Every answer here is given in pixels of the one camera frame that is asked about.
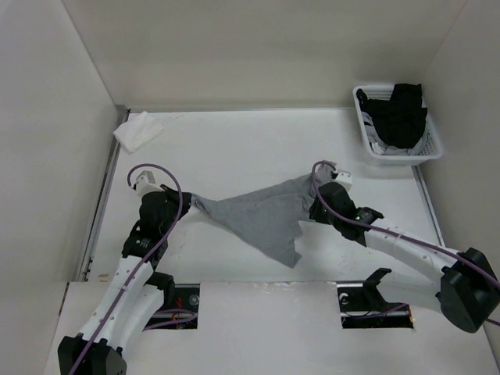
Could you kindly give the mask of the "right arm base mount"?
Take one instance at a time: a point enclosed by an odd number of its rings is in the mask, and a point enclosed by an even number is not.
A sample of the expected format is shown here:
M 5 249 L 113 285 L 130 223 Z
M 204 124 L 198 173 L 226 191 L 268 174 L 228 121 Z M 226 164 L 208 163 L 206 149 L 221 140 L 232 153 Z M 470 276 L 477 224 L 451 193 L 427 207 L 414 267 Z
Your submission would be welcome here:
M 365 280 L 336 284 L 344 329 L 414 328 L 409 306 L 401 302 L 387 302 L 378 290 L 380 282 L 390 273 L 390 269 L 380 268 Z

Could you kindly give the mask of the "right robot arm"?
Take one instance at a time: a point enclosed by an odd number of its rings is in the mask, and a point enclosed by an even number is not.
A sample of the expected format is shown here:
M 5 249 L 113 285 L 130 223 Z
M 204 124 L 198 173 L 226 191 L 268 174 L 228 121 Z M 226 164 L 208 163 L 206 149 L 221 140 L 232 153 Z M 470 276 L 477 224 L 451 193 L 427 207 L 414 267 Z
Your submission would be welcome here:
M 309 218 L 330 224 L 342 237 L 383 252 L 424 275 L 432 283 L 425 301 L 455 327 L 475 333 L 499 306 L 499 280 L 486 255 L 442 248 L 411 237 L 369 207 L 357 207 L 345 187 L 336 182 L 321 187 Z

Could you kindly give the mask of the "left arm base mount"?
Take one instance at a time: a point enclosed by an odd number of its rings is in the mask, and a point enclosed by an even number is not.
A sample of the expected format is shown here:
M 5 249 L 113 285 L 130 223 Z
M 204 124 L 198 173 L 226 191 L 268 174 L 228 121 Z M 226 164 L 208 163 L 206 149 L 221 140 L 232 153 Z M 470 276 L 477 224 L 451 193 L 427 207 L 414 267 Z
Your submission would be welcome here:
M 200 284 L 178 284 L 172 297 L 152 315 L 144 330 L 197 329 L 200 291 Z

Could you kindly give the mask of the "grey tank top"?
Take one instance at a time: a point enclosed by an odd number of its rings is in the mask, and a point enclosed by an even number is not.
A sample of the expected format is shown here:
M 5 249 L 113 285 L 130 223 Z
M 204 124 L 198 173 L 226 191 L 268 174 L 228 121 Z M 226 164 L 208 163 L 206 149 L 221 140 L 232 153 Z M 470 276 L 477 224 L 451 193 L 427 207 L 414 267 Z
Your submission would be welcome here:
M 329 162 L 316 174 L 303 175 L 280 184 L 223 200 L 193 194 L 191 205 L 215 223 L 257 248 L 267 257 L 293 268 L 301 256 L 295 240 L 302 236 L 301 221 L 309 220 L 319 186 L 335 180 L 336 166 Z

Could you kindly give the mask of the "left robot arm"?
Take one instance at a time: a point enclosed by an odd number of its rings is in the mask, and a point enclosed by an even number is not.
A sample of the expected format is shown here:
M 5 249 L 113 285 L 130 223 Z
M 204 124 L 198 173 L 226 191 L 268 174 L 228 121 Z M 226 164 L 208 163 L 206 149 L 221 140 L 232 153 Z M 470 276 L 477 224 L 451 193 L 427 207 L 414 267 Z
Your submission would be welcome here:
M 157 271 L 167 238 L 191 208 L 191 194 L 165 185 L 141 189 L 139 218 L 123 244 L 104 297 L 89 321 L 58 347 L 62 374 L 125 374 L 134 342 L 157 311 L 175 302 L 173 277 Z

